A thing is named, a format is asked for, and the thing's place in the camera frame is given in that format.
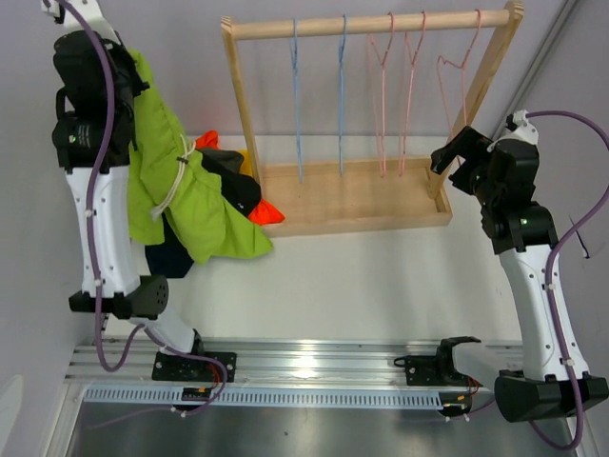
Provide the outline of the light blue hanger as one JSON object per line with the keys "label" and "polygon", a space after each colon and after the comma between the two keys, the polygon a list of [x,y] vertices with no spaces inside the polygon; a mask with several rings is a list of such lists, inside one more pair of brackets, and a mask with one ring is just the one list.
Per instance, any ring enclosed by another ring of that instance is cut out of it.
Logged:
{"label": "light blue hanger", "polygon": [[338,100],[338,151],[339,151],[339,173],[344,175],[344,50],[346,41],[348,19],[347,15],[343,15],[343,32],[340,37],[338,46],[338,74],[339,74],[339,100]]}
{"label": "light blue hanger", "polygon": [[295,148],[297,157],[297,167],[299,182],[304,180],[303,156],[302,156],[302,138],[301,138],[301,98],[300,98],[300,81],[299,81],[299,53],[298,53],[298,20],[292,20],[292,36],[289,41],[290,59],[293,81],[294,95],[294,118],[295,118]]}

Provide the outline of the orange mesh shorts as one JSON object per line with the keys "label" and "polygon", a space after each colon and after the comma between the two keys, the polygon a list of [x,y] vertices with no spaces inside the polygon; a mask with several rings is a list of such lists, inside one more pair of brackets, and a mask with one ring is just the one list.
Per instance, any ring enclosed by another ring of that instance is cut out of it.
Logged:
{"label": "orange mesh shorts", "polygon": [[[204,148],[221,149],[219,134],[209,130],[195,140],[197,150]],[[235,173],[202,155],[202,167],[220,176],[221,193],[231,206],[237,209],[250,222],[259,226],[279,224],[285,216],[262,195],[262,188],[251,177]]]}

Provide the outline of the black shorts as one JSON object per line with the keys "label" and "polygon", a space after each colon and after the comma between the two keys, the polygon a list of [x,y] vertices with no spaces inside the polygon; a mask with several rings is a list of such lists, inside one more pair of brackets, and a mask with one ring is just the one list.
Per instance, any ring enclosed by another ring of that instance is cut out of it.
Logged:
{"label": "black shorts", "polygon": [[269,253],[272,243],[248,216],[262,202],[261,187],[205,154],[168,157],[155,191],[160,234],[151,244],[175,244],[189,258],[251,259]]}

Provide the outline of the dark olive shorts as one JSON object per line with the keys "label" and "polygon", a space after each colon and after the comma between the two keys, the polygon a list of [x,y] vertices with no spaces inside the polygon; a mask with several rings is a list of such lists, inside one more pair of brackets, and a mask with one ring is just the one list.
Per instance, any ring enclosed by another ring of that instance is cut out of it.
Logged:
{"label": "dark olive shorts", "polygon": [[199,151],[204,157],[214,160],[225,169],[235,173],[240,173],[241,166],[245,162],[245,157],[236,150],[204,148]]}

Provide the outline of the lime green shorts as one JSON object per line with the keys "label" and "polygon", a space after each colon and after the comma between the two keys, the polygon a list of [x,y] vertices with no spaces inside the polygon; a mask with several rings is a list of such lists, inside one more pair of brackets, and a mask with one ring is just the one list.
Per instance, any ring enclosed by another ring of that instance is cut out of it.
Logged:
{"label": "lime green shorts", "polygon": [[131,239],[161,245],[161,214],[189,256],[202,264],[211,257],[252,259],[273,250],[263,230],[229,204],[221,177],[202,166],[202,154],[165,104],[144,54],[130,49],[135,68],[149,88],[134,99],[136,142],[129,148],[128,226]]}

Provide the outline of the navy blue shorts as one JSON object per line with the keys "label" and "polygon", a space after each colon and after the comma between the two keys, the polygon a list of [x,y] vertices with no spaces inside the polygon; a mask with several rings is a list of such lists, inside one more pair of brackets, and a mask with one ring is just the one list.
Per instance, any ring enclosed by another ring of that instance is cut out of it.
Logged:
{"label": "navy blue shorts", "polygon": [[149,272],[167,279],[185,278],[194,265],[194,260],[179,241],[145,246],[144,253]]}

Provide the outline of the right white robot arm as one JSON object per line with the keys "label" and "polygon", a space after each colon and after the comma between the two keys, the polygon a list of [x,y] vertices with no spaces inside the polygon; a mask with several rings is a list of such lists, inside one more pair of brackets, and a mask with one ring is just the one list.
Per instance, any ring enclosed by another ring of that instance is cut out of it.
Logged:
{"label": "right white robot arm", "polygon": [[606,379],[591,374],[570,325],[552,254],[558,244],[553,218],[533,199],[537,143],[530,124],[497,141],[465,127],[432,154],[436,174],[463,159],[450,180],[481,205],[481,226],[512,290],[522,342],[517,368],[478,338],[444,339],[434,370],[446,384],[468,376],[491,389],[510,423],[572,417],[608,398]]}

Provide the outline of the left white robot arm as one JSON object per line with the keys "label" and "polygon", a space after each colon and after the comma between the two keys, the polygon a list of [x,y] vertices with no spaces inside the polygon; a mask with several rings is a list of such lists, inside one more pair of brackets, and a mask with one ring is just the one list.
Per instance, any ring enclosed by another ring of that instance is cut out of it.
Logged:
{"label": "left white robot arm", "polygon": [[198,332],[170,308],[167,279],[139,275],[130,253],[134,100],[149,85],[127,49],[96,32],[69,32],[53,47],[63,86],[56,94],[51,138],[76,206],[84,258],[82,286],[69,297],[69,308],[131,322],[163,352],[178,351],[173,369],[185,380],[197,380],[206,371]]}

